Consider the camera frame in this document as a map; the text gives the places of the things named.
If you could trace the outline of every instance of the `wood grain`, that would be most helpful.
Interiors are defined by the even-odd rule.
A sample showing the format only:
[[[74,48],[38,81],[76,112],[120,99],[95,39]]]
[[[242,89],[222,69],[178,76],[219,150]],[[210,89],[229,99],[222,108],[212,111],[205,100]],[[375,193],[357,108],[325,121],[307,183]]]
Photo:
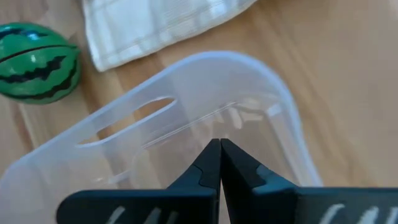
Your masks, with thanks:
[[[396,186],[397,9],[394,0],[258,0],[202,35],[99,73],[90,59],[80,1],[2,0],[0,23],[36,22],[78,44],[83,78],[70,96],[50,105],[0,98],[0,174],[171,63],[206,50],[234,50],[262,60],[289,86],[325,185]],[[160,107],[138,111],[91,141]]]

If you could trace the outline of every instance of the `striped green ball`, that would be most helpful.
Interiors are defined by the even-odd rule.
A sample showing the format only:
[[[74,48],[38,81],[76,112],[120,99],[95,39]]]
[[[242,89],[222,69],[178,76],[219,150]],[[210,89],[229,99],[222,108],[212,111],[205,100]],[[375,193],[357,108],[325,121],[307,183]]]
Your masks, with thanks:
[[[36,24],[0,26],[0,93],[46,104],[71,93],[80,80],[79,50]]]

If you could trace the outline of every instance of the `black plastic jaw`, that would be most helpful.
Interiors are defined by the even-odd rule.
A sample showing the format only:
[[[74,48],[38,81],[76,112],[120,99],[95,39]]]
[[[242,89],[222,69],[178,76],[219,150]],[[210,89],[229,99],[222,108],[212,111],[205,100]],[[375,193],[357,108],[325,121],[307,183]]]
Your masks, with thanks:
[[[297,187],[228,139],[211,140],[167,189],[78,192],[61,203],[57,221],[217,223],[220,179],[232,224],[398,223],[398,189]]]

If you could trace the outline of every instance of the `watermelon toy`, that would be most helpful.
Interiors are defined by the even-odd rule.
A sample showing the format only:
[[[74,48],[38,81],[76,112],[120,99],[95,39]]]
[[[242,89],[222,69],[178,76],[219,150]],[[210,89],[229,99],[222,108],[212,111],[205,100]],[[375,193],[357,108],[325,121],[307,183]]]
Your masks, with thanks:
[[[61,35],[35,24],[0,26],[0,93],[46,104],[68,95],[80,80],[79,51]]]

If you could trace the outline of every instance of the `transparent plastic container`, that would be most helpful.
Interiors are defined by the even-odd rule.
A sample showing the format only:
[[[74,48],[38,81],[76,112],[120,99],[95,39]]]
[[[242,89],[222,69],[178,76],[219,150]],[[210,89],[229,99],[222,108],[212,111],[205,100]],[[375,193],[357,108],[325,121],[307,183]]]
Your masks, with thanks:
[[[174,100],[106,139],[80,144],[163,98]],[[229,138],[295,184],[322,184],[283,81],[251,57],[205,52],[171,65],[10,166],[0,181],[0,223],[54,224],[59,203],[79,190],[166,188],[211,138]]]

